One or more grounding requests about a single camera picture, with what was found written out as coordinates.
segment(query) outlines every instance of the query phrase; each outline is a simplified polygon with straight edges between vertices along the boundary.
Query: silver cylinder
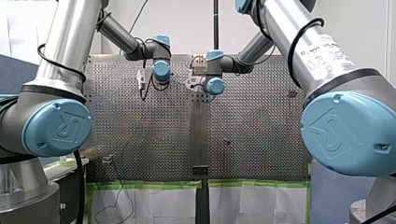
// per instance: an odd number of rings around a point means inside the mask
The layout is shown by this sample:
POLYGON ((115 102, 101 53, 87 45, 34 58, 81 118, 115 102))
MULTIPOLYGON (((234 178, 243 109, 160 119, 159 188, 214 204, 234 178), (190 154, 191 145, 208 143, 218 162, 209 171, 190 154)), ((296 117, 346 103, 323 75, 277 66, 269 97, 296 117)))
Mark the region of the silver cylinder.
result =
POLYGON ((264 53, 273 45, 274 42, 263 36, 262 32, 258 32, 238 54, 239 61, 247 64, 255 63, 259 61, 264 53))
MULTIPOLYGON (((59 1, 44 49, 47 58, 85 71, 102 0, 59 1)), ((80 75, 41 60, 35 80, 25 85, 47 86, 83 97, 80 75)))
POLYGON ((99 32, 125 53, 132 53, 138 47, 137 41, 111 15, 102 24, 99 32))
MULTIPOLYGON (((287 60, 295 36, 313 18, 299 0, 265 0, 263 3, 262 24, 287 60)), ((294 74, 307 95, 335 77, 356 69, 320 26, 309 28, 294 52, 294 74)))

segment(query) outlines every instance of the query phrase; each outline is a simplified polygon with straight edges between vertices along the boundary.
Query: green tape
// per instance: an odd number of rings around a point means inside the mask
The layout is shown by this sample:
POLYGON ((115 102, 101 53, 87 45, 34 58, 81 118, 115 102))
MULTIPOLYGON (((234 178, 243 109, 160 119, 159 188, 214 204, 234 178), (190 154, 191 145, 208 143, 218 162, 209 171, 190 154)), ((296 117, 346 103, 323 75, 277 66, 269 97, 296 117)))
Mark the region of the green tape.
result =
POLYGON ((209 180, 210 188, 234 188, 242 186, 251 187, 269 187, 285 189, 306 189, 309 188, 309 182, 287 182, 271 180, 250 180, 250 179, 227 179, 227 180, 209 180))
POLYGON ((145 181, 121 181, 107 183, 89 183, 88 188, 94 190, 120 189, 124 185, 125 189, 198 189, 201 181, 179 181, 179 182, 145 182, 145 181))
POLYGON ((95 189, 87 186, 87 204, 85 209, 85 216, 88 217, 88 224, 92 224, 92 206, 93 206, 93 194, 95 189))
POLYGON ((306 189, 306 214, 305 222, 306 224, 311 223, 311 185, 308 183, 308 188, 306 189))

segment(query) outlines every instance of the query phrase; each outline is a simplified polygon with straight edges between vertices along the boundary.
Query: metal stand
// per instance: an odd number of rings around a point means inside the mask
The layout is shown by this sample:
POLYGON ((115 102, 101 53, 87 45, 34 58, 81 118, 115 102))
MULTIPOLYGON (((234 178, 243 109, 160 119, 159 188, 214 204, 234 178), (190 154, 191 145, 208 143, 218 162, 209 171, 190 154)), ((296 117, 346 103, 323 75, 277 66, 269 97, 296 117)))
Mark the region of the metal stand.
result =
MULTIPOLYGON (((396 178, 392 176, 376 179, 366 200, 353 203, 350 209, 350 224, 361 224, 366 219, 396 204, 396 178)), ((396 223, 396 214, 381 218, 375 224, 396 223)))
POLYGON ((191 95, 191 149, 192 178, 200 180, 202 186, 197 189, 195 200, 195 223, 210 224, 208 159, 207 159, 207 123, 210 96, 195 93, 191 95))
POLYGON ((38 159, 0 165, 0 223, 59 224, 59 186, 38 159))

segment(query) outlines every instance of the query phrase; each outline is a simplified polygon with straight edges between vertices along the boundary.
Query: wire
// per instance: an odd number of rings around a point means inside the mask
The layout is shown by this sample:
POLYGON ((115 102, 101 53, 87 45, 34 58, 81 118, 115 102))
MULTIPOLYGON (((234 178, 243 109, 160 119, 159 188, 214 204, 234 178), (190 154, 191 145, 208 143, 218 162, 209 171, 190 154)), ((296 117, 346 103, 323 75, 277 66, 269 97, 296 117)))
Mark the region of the wire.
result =
POLYGON ((82 72, 78 71, 77 69, 74 69, 74 68, 71 68, 71 67, 67 67, 66 65, 63 65, 63 64, 61 64, 61 63, 57 63, 57 62, 55 62, 55 61, 53 61, 53 60, 47 58, 46 55, 44 55, 44 53, 41 51, 44 47, 46 47, 46 44, 42 44, 42 45, 38 46, 38 48, 37 48, 37 53, 38 53, 38 55, 39 55, 44 61, 46 61, 47 63, 50 63, 50 64, 52 64, 52 65, 55 65, 55 66, 57 66, 57 67, 60 67, 60 68, 62 68, 62 69, 64 69, 64 70, 67 70, 67 71, 69 71, 69 72, 76 73, 77 75, 81 76, 82 83, 84 83, 84 82, 87 80, 87 78, 85 77, 85 75, 84 75, 82 72))
POLYGON ((260 15, 260 2, 261 0, 256 0, 256 16, 257 16, 257 20, 258 20, 258 24, 259 24, 259 28, 260 31, 262 32, 262 34, 269 40, 273 40, 271 36, 269 36, 265 31, 264 31, 264 27, 262 26, 262 17, 260 15))
POLYGON ((276 46, 274 45, 274 47, 273 47, 271 53, 268 55, 268 57, 266 57, 265 59, 263 59, 262 61, 257 62, 257 63, 245 63, 245 62, 242 62, 242 61, 239 59, 239 55, 236 57, 236 60, 237 60, 238 62, 240 62, 241 64, 246 65, 246 66, 254 66, 254 65, 262 64, 262 63, 267 62, 267 61, 273 56, 273 54, 274 54, 274 52, 275 52, 275 49, 276 49, 276 46))
POLYGON ((238 74, 234 73, 236 77, 241 76, 242 74, 242 70, 241 70, 241 66, 239 66, 239 63, 236 62, 236 60, 233 56, 228 55, 228 54, 224 54, 225 57, 231 58, 231 60, 233 60, 233 69, 236 67, 238 69, 238 74))
POLYGON ((145 8, 145 6, 146 6, 146 4, 148 3, 148 1, 149 1, 149 0, 146 0, 145 3, 143 3, 142 7, 140 8, 139 13, 137 14, 136 19, 134 19, 134 23, 132 24, 131 29, 130 29, 129 32, 128 32, 129 34, 130 34, 130 33, 132 32, 132 30, 134 29, 134 26, 136 25, 137 21, 139 20, 139 17, 140 17, 140 15, 142 14, 143 9, 145 8))
POLYGON ((168 51, 169 55, 172 56, 172 52, 171 52, 171 50, 169 49, 169 46, 167 46, 167 45, 165 45, 164 43, 162 43, 162 42, 160 42, 160 41, 158 41, 158 40, 156 40, 156 39, 153 39, 153 38, 148 38, 148 39, 146 39, 146 43, 151 43, 150 41, 151 41, 151 42, 155 42, 155 43, 161 45, 163 48, 166 49, 166 51, 168 51))
MULTIPOLYGON (((125 184, 126 184, 126 169, 125 169, 125 160, 124 160, 125 149, 131 144, 132 139, 134 138, 135 134, 136 134, 137 131, 141 128, 141 125, 142 125, 142 123, 143 123, 143 117, 144 117, 144 114, 145 114, 145 110, 146 110, 146 107, 143 106, 143 108, 142 108, 142 114, 141 114, 140 120, 139 120, 139 122, 138 122, 136 128, 134 129, 134 132, 133 132, 132 135, 128 138, 126 144, 124 145, 124 147, 123 147, 122 150, 121 150, 121 164, 122 164, 122 171, 123 171, 123 179, 122 179, 123 182, 122 182, 122 185, 121 185, 120 190, 117 192, 116 201, 114 202, 114 205, 106 206, 106 207, 104 207, 103 209, 101 209, 100 211, 98 211, 98 212, 95 214, 95 221, 96 221, 97 224, 100 224, 99 220, 97 219, 97 217, 98 217, 99 214, 103 213, 103 212, 106 211, 108 208, 116 208, 117 205, 118 205, 120 193, 121 193, 122 190, 125 188, 125 184)), ((115 169, 115 171, 116 171, 116 174, 117 174, 117 176, 118 176, 118 179, 120 179, 120 173, 118 172, 118 169, 117 169, 117 166, 116 166, 115 163, 114 163, 114 169, 115 169)), ((134 201, 131 199, 131 197, 130 197, 130 195, 129 195, 127 189, 125 190, 125 193, 126 193, 128 199, 129 199, 129 201, 131 202, 132 211, 131 211, 131 214, 130 214, 128 217, 126 217, 124 220, 118 222, 117 224, 121 224, 121 223, 125 222, 126 220, 128 220, 128 219, 134 214, 134 201)))
POLYGON ((197 55, 197 56, 195 56, 195 57, 192 58, 192 60, 191 60, 191 62, 190 62, 190 69, 192 69, 192 64, 194 63, 195 59, 197 59, 197 58, 198 58, 199 60, 203 59, 204 61, 206 61, 206 59, 205 59, 204 56, 202 56, 202 55, 197 55))
POLYGON ((378 213, 377 215, 370 217, 369 219, 367 219, 366 221, 362 222, 361 224, 372 224, 375 223, 376 221, 378 221, 379 219, 386 217, 387 215, 390 215, 392 213, 396 212, 396 205, 393 205, 390 208, 387 208, 386 210, 378 213))
POLYGON ((78 214, 76 224, 83 224, 84 222, 84 206, 85 206, 85 180, 84 168, 82 167, 81 155, 78 150, 74 152, 78 172, 78 214))
POLYGON ((96 32, 99 32, 100 29, 102 28, 103 22, 105 22, 105 20, 111 15, 111 12, 107 13, 105 15, 105 10, 101 9, 100 10, 100 14, 99 14, 99 18, 98 18, 98 22, 96 23, 96 32))
POLYGON ((316 18, 313 19, 312 21, 310 21, 307 25, 303 26, 300 31, 297 33, 297 36, 294 37, 293 42, 291 42, 290 45, 290 49, 289 49, 289 55, 288 55, 288 68, 289 68, 289 75, 291 77, 291 79, 293 80, 294 84, 296 84, 296 86, 298 86, 299 88, 301 88, 300 83, 298 82, 295 74, 294 74, 294 69, 293 69, 293 56, 294 56, 294 52, 296 50, 297 44, 299 42, 299 40, 303 37, 303 35, 305 34, 305 32, 314 26, 324 26, 324 20, 322 18, 316 18))
POLYGON ((212 101, 213 101, 214 99, 216 99, 216 96, 215 96, 215 95, 214 95, 214 96, 212 97, 212 99, 210 99, 208 102, 202 101, 202 103, 204 103, 204 104, 210 104, 210 103, 212 103, 212 101))

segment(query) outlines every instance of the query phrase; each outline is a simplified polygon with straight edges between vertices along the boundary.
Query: stainless steel panel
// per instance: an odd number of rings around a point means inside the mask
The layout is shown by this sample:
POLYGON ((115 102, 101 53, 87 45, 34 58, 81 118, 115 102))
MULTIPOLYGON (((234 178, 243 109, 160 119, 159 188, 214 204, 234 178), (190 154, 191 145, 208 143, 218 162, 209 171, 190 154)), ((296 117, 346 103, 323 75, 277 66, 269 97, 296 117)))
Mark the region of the stainless steel panel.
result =
POLYGON ((281 56, 224 79, 225 93, 210 106, 209 177, 304 180, 310 162, 300 135, 304 94, 281 56))
POLYGON ((89 181, 123 178, 123 168, 127 179, 191 179, 190 97, 181 84, 191 58, 173 58, 175 75, 169 89, 151 87, 146 102, 140 99, 135 77, 142 63, 127 62, 121 56, 90 58, 96 157, 89 166, 89 181), (116 169, 102 163, 109 155, 116 169))
POLYGON ((189 55, 174 55, 169 90, 153 89, 140 100, 135 75, 141 63, 121 56, 92 56, 84 94, 92 108, 93 144, 87 177, 192 179, 193 165, 209 165, 210 178, 306 180, 311 158, 300 136, 304 94, 294 86, 281 56, 258 65, 252 74, 225 74, 226 92, 210 104, 206 95, 180 84, 189 55), (114 165, 103 164, 113 155, 114 165))

